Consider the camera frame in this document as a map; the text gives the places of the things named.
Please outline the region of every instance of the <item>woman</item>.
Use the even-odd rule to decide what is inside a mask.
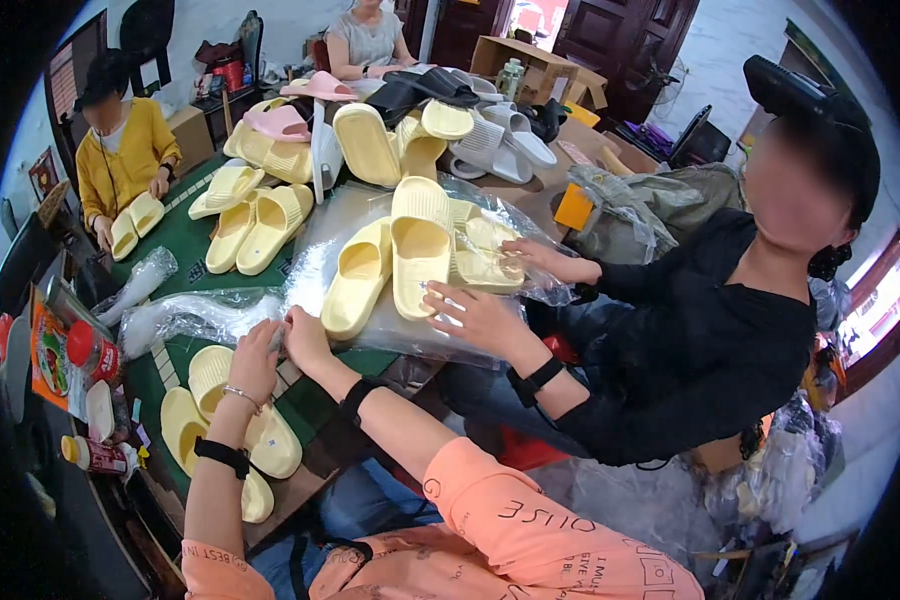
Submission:
[[[90,126],[76,149],[76,178],[84,225],[103,250],[112,252],[113,220],[146,191],[156,199],[167,194],[180,146],[158,102],[123,99],[131,76],[120,50],[94,57],[86,80],[73,103]]]
[[[235,476],[249,466],[236,450],[251,416],[274,391],[276,353],[268,353],[268,344],[278,327],[265,320],[240,338],[228,380],[240,393],[228,391],[216,408],[206,438],[214,450],[196,450],[182,565],[192,600],[703,600],[693,576],[670,558],[577,517],[526,475],[501,466],[379,380],[361,378],[330,353],[320,320],[300,306],[288,315],[290,359],[422,482],[432,504],[379,465],[358,468],[356,476],[351,469],[322,503],[328,535],[317,539],[328,543],[318,546],[300,534],[264,550],[250,568],[244,560],[243,482]],[[236,458],[227,462],[228,456]],[[337,502],[341,498],[348,506]],[[394,521],[409,528],[388,527]],[[361,539],[341,539],[351,536]]]
[[[342,82],[382,80],[391,71],[417,65],[402,29],[395,14],[380,9],[380,0],[358,0],[327,30],[330,73]]]
[[[556,311],[528,307],[539,336],[560,333],[580,357],[573,374],[550,363],[524,383],[552,358],[539,337],[492,296],[432,284],[463,308],[426,297],[462,323],[432,326],[512,366],[507,376],[444,368],[437,384],[450,407],[622,466],[732,437],[789,401],[816,330],[807,276],[832,280],[851,257],[880,181],[863,109],[830,98],[832,121],[788,111],[754,144],[744,178],[752,214],[720,210],[646,266],[504,243],[529,265],[606,296]]]

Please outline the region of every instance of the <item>wooden door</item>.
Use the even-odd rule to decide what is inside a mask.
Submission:
[[[428,63],[455,66],[470,70],[473,49],[480,36],[495,36],[503,30],[506,18],[501,9],[508,9],[508,0],[438,0],[436,27]]]
[[[569,0],[553,53],[606,78],[600,116],[642,123],[660,93],[659,85],[641,87],[651,59],[670,71],[699,1]]]

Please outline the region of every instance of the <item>black shirt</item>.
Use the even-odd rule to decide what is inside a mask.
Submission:
[[[809,364],[816,307],[726,284],[755,237],[753,215],[722,209],[659,260],[601,264],[600,293],[635,308],[604,321],[600,379],[612,385],[590,386],[560,430],[620,466],[730,438],[788,402]]]

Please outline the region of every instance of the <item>wristwatch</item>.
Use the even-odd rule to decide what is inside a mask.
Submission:
[[[174,174],[174,165],[170,164],[169,162],[161,162],[160,167],[166,167],[167,172],[169,173],[167,175],[167,183],[172,184],[174,180],[177,179],[177,176]]]
[[[240,481],[246,480],[247,474],[251,472],[251,459],[247,456],[247,450],[236,450],[228,445],[196,436],[193,454],[232,467],[233,473]]]
[[[387,380],[381,379],[380,377],[369,377],[364,375],[360,378],[360,381],[353,384],[353,387],[346,393],[346,397],[343,399],[343,402],[339,403],[339,412],[343,414],[343,417],[351,422],[355,426],[360,426],[360,414],[357,414],[357,411],[360,409],[360,404],[367,397],[367,394],[376,390],[377,388],[386,388]]]
[[[551,356],[550,360],[531,373],[526,379],[521,379],[520,375],[511,366],[506,370],[506,379],[510,382],[520,402],[527,408],[533,408],[537,404],[537,392],[550,383],[550,380],[555,378],[563,369],[564,363],[556,356]]]

